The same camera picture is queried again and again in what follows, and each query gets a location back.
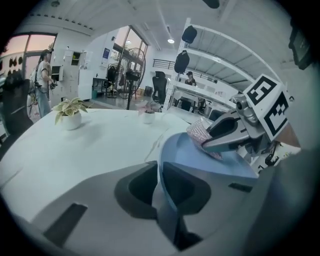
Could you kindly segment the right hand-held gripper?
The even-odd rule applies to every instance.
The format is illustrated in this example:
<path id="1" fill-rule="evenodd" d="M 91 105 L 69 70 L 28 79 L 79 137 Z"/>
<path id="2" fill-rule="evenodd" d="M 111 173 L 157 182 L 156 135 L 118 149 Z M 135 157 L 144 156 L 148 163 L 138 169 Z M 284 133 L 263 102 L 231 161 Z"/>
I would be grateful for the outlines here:
<path id="1" fill-rule="evenodd" d="M 208 139 L 202 148 L 218 153 L 246 147 L 252 155 L 263 154 L 288 124 L 289 93 L 282 83 L 261 74 L 234 100 L 235 110 L 221 115 L 206 129 L 218 138 Z"/>

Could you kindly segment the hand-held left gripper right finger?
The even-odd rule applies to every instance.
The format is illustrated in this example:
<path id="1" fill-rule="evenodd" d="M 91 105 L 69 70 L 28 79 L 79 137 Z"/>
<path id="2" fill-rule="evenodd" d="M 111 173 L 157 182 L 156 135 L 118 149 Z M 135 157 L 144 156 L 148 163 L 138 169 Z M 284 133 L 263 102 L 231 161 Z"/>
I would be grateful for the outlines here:
<path id="1" fill-rule="evenodd" d="M 256 181 L 164 162 L 162 187 L 171 207 L 164 226 L 169 239 L 179 251 L 203 241 L 236 211 Z"/>

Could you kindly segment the silver glitter cloth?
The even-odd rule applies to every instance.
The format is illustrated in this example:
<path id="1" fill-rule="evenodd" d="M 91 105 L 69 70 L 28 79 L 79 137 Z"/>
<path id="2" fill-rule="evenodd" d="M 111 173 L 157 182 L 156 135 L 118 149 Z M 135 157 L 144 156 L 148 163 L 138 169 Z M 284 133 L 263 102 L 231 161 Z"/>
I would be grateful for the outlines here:
<path id="1" fill-rule="evenodd" d="M 223 160 L 222 155 L 219 152 L 209 152 L 203 148 L 203 144 L 212 139 L 212 136 L 207 131 L 207 128 L 210 126 L 210 123 L 203 117 L 192 123 L 187 129 L 186 132 L 190 139 L 193 141 L 195 146 L 209 155 L 210 157 L 216 160 Z"/>

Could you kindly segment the tall glass door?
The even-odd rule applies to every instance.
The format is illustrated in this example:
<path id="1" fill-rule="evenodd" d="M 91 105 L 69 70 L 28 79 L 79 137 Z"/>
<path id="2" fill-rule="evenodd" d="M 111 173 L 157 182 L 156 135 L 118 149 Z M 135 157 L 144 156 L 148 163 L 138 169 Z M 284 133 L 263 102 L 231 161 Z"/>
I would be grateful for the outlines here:
<path id="1" fill-rule="evenodd" d="M 125 26 L 118 30 L 111 52 L 111 63 L 118 68 L 115 87 L 119 91 L 125 90 L 126 71 L 145 73 L 146 52 L 148 45 L 142 37 L 132 28 Z"/>

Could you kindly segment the person's right forearm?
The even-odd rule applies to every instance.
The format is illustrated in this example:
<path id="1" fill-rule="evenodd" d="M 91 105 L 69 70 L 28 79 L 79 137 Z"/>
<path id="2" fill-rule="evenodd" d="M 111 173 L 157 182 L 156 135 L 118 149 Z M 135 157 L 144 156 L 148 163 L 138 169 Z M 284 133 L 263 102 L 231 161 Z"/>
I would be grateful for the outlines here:
<path id="1" fill-rule="evenodd" d="M 285 126 L 276 140 L 292 147 L 301 148 L 299 140 L 290 123 Z"/>

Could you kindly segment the white shelving rack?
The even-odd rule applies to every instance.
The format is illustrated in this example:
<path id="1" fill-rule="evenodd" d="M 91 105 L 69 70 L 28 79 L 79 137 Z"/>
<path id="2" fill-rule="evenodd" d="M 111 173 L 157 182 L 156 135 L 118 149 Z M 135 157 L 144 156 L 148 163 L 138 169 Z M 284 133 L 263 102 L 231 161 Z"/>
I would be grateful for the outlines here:
<path id="1" fill-rule="evenodd" d="M 260 74 L 280 80 L 292 60 L 284 36 L 259 18 L 229 17 L 214 24 L 192 20 L 197 35 L 188 45 L 188 67 L 206 77 L 244 91 Z"/>

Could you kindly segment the pink plant in white pot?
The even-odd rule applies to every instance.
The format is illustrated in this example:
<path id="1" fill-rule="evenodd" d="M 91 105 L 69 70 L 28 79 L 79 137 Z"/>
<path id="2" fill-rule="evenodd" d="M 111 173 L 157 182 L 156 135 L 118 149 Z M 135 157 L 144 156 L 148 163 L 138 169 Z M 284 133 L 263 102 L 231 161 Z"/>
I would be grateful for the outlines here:
<path id="1" fill-rule="evenodd" d="M 152 124 L 155 120 L 156 114 L 162 111 L 162 105 L 156 101 L 141 101 L 136 104 L 138 116 L 144 124 Z"/>

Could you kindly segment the green plant in white pot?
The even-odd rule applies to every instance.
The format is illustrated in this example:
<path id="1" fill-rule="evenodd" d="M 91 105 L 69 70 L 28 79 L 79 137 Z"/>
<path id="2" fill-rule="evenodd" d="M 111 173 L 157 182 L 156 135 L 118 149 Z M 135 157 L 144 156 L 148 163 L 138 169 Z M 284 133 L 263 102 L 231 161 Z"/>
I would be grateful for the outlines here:
<path id="1" fill-rule="evenodd" d="M 84 101 L 79 97 L 65 99 L 51 110 L 56 112 L 54 124 L 62 127 L 63 130 L 72 131 L 77 129 L 82 123 L 81 112 L 87 113 Z"/>

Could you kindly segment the blue round bowl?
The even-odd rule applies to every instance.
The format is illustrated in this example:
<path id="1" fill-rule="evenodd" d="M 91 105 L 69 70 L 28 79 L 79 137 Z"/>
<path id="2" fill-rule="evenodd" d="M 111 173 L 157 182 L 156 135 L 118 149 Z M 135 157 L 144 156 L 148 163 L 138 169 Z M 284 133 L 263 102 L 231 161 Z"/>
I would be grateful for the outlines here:
<path id="1" fill-rule="evenodd" d="M 257 178 L 250 165 L 235 151 L 224 152 L 217 160 L 199 150 L 187 133 L 169 137 L 161 149 L 159 159 L 160 182 L 163 185 L 163 163 L 170 162 L 212 173 Z"/>

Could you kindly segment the black railing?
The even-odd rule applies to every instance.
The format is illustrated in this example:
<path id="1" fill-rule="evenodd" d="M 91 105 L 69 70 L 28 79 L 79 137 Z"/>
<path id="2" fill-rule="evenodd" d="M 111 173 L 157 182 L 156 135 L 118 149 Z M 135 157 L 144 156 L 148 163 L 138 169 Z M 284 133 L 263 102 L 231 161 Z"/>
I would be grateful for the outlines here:
<path id="1" fill-rule="evenodd" d="M 175 62 L 170 60 L 154 58 L 152 66 L 158 69 L 173 70 L 175 67 Z"/>

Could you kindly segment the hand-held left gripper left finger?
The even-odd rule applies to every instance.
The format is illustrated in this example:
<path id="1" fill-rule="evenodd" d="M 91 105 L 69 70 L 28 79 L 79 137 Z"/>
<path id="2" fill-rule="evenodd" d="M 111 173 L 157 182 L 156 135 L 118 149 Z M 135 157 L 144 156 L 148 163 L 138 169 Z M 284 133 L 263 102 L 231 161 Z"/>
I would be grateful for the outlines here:
<path id="1" fill-rule="evenodd" d="M 170 256 L 175 246 L 152 206 L 156 161 L 87 178 L 44 207 L 32 223 L 72 256 Z"/>

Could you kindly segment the dark framed window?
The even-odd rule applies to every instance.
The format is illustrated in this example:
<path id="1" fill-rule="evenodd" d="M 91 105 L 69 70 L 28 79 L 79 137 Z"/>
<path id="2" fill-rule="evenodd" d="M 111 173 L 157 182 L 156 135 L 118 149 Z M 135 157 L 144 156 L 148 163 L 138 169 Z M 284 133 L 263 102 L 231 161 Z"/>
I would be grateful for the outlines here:
<path id="1" fill-rule="evenodd" d="M 41 52 L 52 49 L 54 34 L 22 34 L 13 36 L 0 53 L 0 77 L 21 71 L 28 78 L 36 67 Z"/>

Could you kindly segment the blue wall poster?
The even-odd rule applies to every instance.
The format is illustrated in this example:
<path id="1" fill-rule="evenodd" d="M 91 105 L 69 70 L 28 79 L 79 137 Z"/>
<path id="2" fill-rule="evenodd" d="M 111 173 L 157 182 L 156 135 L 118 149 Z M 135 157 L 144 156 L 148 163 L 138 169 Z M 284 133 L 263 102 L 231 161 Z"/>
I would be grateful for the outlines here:
<path id="1" fill-rule="evenodd" d="M 108 48 L 104 48 L 101 58 L 101 66 L 106 67 L 109 61 L 110 50 Z"/>

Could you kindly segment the black cap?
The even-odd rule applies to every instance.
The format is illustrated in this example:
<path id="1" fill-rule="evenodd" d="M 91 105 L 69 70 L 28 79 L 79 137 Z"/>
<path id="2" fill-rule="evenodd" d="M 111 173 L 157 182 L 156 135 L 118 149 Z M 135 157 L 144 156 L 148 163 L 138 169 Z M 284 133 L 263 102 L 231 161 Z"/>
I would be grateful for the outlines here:
<path id="1" fill-rule="evenodd" d="M 181 39 L 187 44 L 192 44 L 197 34 L 198 34 L 197 30 L 192 25 L 189 25 L 184 30 Z"/>
<path id="2" fill-rule="evenodd" d="M 190 57 L 186 50 L 183 50 L 176 57 L 174 64 L 174 71 L 177 74 L 183 74 L 186 71 L 187 66 L 189 65 Z"/>

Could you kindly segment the large black floor fan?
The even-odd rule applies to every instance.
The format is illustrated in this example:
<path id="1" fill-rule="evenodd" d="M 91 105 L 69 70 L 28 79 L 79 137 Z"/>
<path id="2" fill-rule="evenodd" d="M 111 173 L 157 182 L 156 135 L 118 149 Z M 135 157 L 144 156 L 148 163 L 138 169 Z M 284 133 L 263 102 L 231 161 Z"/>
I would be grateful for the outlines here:
<path id="1" fill-rule="evenodd" d="M 142 49 L 124 48 L 118 61 L 107 67 L 106 79 L 108 98 L 121 98 L 126 101 L 126 110 L 130 109 L 132 98 L 137 96 L 146 70 L 146 56 Z"/>

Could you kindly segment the black office chair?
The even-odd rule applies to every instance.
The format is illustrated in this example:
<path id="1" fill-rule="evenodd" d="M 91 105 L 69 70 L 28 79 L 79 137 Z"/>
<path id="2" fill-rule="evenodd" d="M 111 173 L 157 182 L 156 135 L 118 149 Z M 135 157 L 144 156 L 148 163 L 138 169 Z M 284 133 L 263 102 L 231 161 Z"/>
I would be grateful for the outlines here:
<path id="1" fill-rule="evenodd" d="M 152 77 L 152 99 L 161 105 L 165 103 L 167 82 L 166 74 L 162 71 L 156 71 L 155 76 Z"/>
<path id="2" fill-rule="evenodd" d="M 16 71 L 6 77 L 2 88 L 0 118 L 7 138 L 0 145 L 0 161 L 14 142 L 33 125 L 27 113 L 30 81 Z"/>

